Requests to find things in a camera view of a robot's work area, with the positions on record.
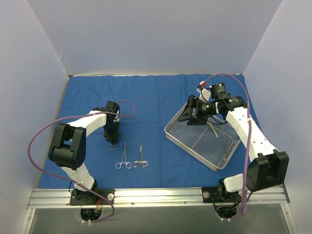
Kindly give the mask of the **steel tweezers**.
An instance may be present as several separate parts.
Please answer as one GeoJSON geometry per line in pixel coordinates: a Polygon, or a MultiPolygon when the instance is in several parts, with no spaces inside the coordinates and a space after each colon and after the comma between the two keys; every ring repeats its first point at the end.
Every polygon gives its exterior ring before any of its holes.
{"type": "Polygon", "coordinates": [[[213,131],[215,137],[219,138],[217,132],[215,131],[215,128],[214,128],[213,124],[211,122],[209,122],[209,121],[207,123],[208,123],[209,127],[211,128],[211,130],[213,131]]]}
{"type": "Polygon", "coordinates": [[[223,146],[224,146],[224,152],[227,154],[227,152],[229,151],[230,147],[231,147],[231,142],[228,142],[227,140],[223,141],[223,146]]]}

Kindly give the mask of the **steel forceps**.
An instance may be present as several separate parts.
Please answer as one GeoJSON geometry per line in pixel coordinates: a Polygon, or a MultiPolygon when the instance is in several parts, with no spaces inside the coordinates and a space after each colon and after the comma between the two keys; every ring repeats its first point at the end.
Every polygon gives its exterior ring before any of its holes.
{"type": "Polygon", "coordinates": [[[143,159],[143,145],[140,145],[139,147],[139,158],[137,161],[134,161],[134,167],[137,168],[139,166],[142,166],[142,168],[145,168],[148,166],[148,161],[143,159]]]}
{"type": "Polygon", "coordinates": [[[130,169],[130,168],[132,167],[131,162],[127,161],[127,155],[126,155],[126,141],[124,141],[121,161],[120,161],[120,162],[117,162],[117,163],[115,164],[115,168],[116,168],[116,169],[121,169],[122,166],[125,166],[126,169],[130,169]]]}

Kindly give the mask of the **metal mesh instrument tray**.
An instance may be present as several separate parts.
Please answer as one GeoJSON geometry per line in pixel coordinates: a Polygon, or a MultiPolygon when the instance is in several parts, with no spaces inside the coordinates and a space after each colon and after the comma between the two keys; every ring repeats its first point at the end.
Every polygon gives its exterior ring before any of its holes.
{"type": "Polygon", "coordinates": [[[208,121],[213,124],[219,136],[216,138],[208,124],[188,126],[187,122],[178,122],[184,107],[165,126],[166,138],[210,169],[223,170],[241,142],[235,129],[218,117],[209,117],[208,121]],[[227,154],[224,152],[224,140],[231,142],[227,154]]]}

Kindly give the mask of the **blue surgical wrap cloth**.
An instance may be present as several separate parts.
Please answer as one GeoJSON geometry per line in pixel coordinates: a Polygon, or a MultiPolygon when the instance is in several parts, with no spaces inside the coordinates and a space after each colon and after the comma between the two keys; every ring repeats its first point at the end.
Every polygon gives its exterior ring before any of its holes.
{"type": "Polygon", "coordinates": [[[116,150],[108,150],[103,130],[86,139],[85,165],[100,188],[214,187],[219,179],[243,172],[246,149],[240,144],[223,170],[213,171],[169,141],[165,125],[196,95],[206,75],[72,77],[69,79],[59,117],[83,115],[107,101],[119,101],[120,138],[116,150]],[[127,161],[132,167],[116,169],[126,141],[127,161]],[[134,167],[143,145],[148,166],[134,167]]]}

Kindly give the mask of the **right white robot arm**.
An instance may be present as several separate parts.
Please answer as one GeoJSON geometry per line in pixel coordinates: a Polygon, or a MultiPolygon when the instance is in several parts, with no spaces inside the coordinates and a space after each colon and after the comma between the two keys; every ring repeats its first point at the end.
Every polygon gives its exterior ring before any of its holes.
{"type": "Polygon", "coordinates": [[[198,97],[190,95],[178,121],[188,126],[201,126],[209,117],[222,115],[238,134],[246,148],[243,173],[219,180],[217,197],[228,201],[234,193],[257,192],[284,183],[289,156],[279,151],[263,135],[250,114],[250,106],[240,96],[227,93],[224,83],[204,87],[201,82],[198,97]]]}

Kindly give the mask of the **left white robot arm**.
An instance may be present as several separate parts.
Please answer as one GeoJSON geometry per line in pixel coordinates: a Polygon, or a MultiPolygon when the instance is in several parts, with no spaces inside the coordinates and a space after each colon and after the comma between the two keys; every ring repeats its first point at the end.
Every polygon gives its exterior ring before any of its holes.
{"type": "Polygon", "coordinates": [[[92,109],[88,117],[70,123],[59,123],[55,127],[48,153],[49,160],[61,167],[70,179],[82,185],[75,185],[74,196],[80,196],[86,204],[94,204],[98,200],[96,180],[84,163],[86,139],[95,130],[103,128],[104,139],[116,146],[119,138],[119,112],[119,105],[108,101],[105,107],[92,109]]]}

